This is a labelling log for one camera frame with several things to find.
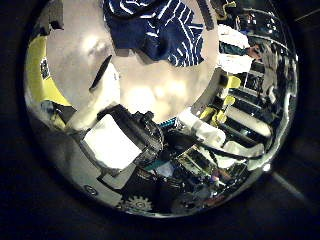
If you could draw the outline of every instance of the yellow item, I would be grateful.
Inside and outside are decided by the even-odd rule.
[[[228,14],[226,12],[226,8],[227,7],[237,7],[237,3],[235,1],[232,1],[230,3],[226,3],[226,4],[223,4],[222,6],[222,9],[223,9],[223,16],[221,16],[220,14],[216,14],[216,17],[217,17],[217,20],[220,20],[220,21],[224,21],[224,20],[227,20],[228,18]]]
[[[52,124],[59,130],[63,131],[66,127],[65,122],[61,119],[61,117],[57,113],[51,116],[51,121],[52,121]]]
[[[240,78],[236,76],[228,76],[228,83],[225,88],[239,88],[241,85]]]
[[[227,106],[227,105],[231,106],[231,105],[233,105],[235,102],[236,102],[236,99],[235,99],[233,96],[228,95],[228,96],[226,96],[226,98],[224,99],[223,105],[224,105],[224,106]]]
[[[211,119],[210,125],[218,127],[220,123],[225,123],[227,121],[227,116],[223,111],[219,111],[218,114],[214,114]]]
[[[71,106],[64,98],[52,77],[42,78],[41,62],[46,58],[47,38],[37,37],[29,44],[26,59],[27,86],[36,102],[49,100],[63,106]]]
[[[207,107],[203,113],[201,114],[200,116],[200,119],[205,119],[207,117],[209,117],[212,113],[214,113],[216,110],[214,108],[211,108],[211,107]]]

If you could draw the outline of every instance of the yellow panel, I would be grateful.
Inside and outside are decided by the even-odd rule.
[[[211,107],[207,107],[203,113],[201,114],[200,116],[200,119],[204,119],[206,117],[208,117],[210,114],[212,114],[213,112],[215,111],[214,108],[211,108]]]
[[[26,73],[32,98],[37,102],[49,100],[63,106],[71,106],[51,77],[42,79],[40,64],[46,57],[46,37],[37,37],[27,51]]]
[[[228,84],[225,88],[239,88],[241,85],[240,78],[236,76],[228,76]]]
[[[224,101],[223,101],[223,105],[233,105],[236,102],[236,99],[233,96],[228,95]]]

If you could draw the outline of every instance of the clothing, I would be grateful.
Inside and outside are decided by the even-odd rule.
[[[248,48],[239,48],[237,46],[233,46],[228,43],[219,42],[219,52],[224,54],[233,54],[233,55],[239,55],[244,56],[247,54]]]
[[[200,64],[203,25],[192,23],[194,13],[180,0],[163,1],[128,19],[155,1],[159,0],[104,1],[105,21],[116,48],[141,49],[154,61],[169,60],[180,67]]]
[[[248,37],[232,29],[229,26],[219,24],[218,35],[219,41],[223,44],[232,45],[237,48],[240,48],[241,50],[245,50],[250,47]],[[252,61],[253,58],[246,54],[235,55],[220,52],[217,67],[221,67],[226,72],[238,74],[243,72],[249,72],[251,69]]]

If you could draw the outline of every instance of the striped shirt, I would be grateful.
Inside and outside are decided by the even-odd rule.
[[[162,1],[137,17],[121,19],[155,1],[158,0],[104,1],[104,19],[115,46],[141,49],[152,60],[168,60],[177,67],[200,64],[203,25],[192,22],[194,12],[180,0]]]

